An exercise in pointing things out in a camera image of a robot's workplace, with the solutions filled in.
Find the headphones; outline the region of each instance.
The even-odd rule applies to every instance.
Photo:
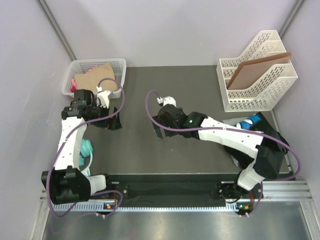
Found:
[[[85,165],[85,158],[90,156],[90,161],[88,166],[86,166],[85,169],[83,169],[81,171],[81,173],[83,175],[85,175],[86,177],[90,176],[90,166],[93,162],[93,152],[94,152],[94,148],[92,147],[92,144],[89,140],[87,139],[82,139],[81,141],[81,148],[80,148],[80,155],[79,155],[79,167],[82,167],[83,165]]]

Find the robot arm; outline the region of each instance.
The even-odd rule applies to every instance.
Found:
[[[287,153],[283,147],[262,136],[253,135],[249,132],[226,131],[226,128],[253,130],[253,126],[259,125],[261,127],[262,124],[264,124],[265,127],[261,127],[264,131],[260,130],[259,132],[264,132],[283,141],[279,133],[266,122],[262,114],[254,115],[254,121],[251,117],[252,119],[245,120],[243,124],[239,123],[236,126],[231,126],[198,112],[192,112],[186,115],[182,108],[176,107],[176,101],[170,96],[158,98],[157,102],[162,108],[153,119],[165,127],[173,129],[222,128],[218,130],[204,129],[184,132],[164,130],[164,133],[166,137],[182,135],[185,138],[216,142],[224,145],[227,152],[236,159],[239,157],[242,158],[242,160],[245,159],[248,164],[245,166],[245,169],[241,171],[237,179],[235,186],[237,191],[247,193],[264,179],[278,178],[282,161]],[[155,124],[153,124],[153,127],[157,138],[162,139],[160,128]]]
[[[86,177],[79,170],[79,155],[81,142],[87,129],[87,121],[109,115],[110,91],[102,91],[92,99],[94,94],[90,90],[76,90],[74,100],[61,113],[62,132],[58,145],[65,143],[52,171],[50,178],[50,197],[54,204],[66,204],[88,201],[90,196],[108,186],[108,175],[93,175]],[[67,135],[76,126],[67,139]],[[93,122],[93,125],[109,130],[121,128],[119,114],[107,120]],[[42,172],[41,181],[46,187],[48,171]]]

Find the wall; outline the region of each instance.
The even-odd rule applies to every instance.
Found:
[[[0,235],[26,240],[57,151],[61,79],[69,65],[35,0],[0,3]]]
[[[130,67],[216,65],[261,30],[280,30],[295,0],[46,0],[78,59]]]
[[[300,176],[307,180],[320,212],[320,1],[307,0],[283,42],[292,52],[298,79],[275,108],[285,138],[302,158]]]

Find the cardboard piece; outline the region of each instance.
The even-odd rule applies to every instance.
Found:
[[[97,92],[97,86],[101,79],[111,78],[116,79],[114,71],[110,63],[106,63],[99,66],[87,73],[77,73],[74,75],[75,83],[77,89],[87,89],[94,93]],[[118,90],[118,85],[110,80],[106,80],[101,83],[102,90],[116,91]]]
[[[291,55],[291,52],[284,52],[241,62],[226,88],[228,90],[243,90],[249,88],[273,65],[288,63]]]

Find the plastic basket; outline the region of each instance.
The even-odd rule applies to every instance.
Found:
[[[85,59],[85,60],[74,60],[70,63],[67,72],[64,76],[64,81],[62,85],[62,94],[74,97],[74,93],[71,92],[72,79],[75,74],[85,74],[89,69],[95,66],[102,66],[109,63],[113,69],[115,80],[121,85],[125,84],[125,76],[127,70],[126,60],[122,58],[101,58],[101,59]],[[121,89],[118,89],[111,94],[110,98],[118,99],[121,96]]]
[[[291,61],[273,65],[247,89],[227,90],[226,85],[241,62],[285,52],[286,49],[278,32],[265,30],[255,36],[240,56],[221,58],[216,71],[224,111],[271,111],[298,78]]]

